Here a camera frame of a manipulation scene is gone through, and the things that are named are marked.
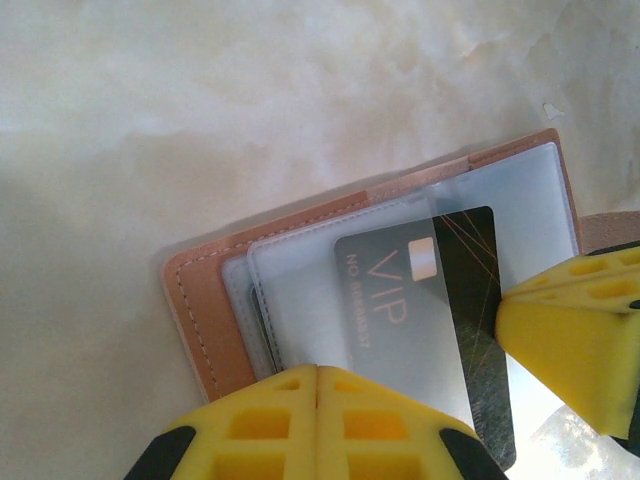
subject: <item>white marble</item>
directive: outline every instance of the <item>white marble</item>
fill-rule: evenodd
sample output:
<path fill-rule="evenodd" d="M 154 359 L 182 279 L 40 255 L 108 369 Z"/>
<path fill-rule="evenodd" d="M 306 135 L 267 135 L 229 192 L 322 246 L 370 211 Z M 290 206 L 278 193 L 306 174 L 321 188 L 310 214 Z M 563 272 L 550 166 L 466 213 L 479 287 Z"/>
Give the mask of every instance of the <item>white marble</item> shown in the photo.
<path fill-rule="evenodd" d="M 167 245 L 550 126 L 580 214 L 639 208 L 639 42 L 634 0 L 0 2 L 2 478 L 122 477 L 200 403 Z"/>

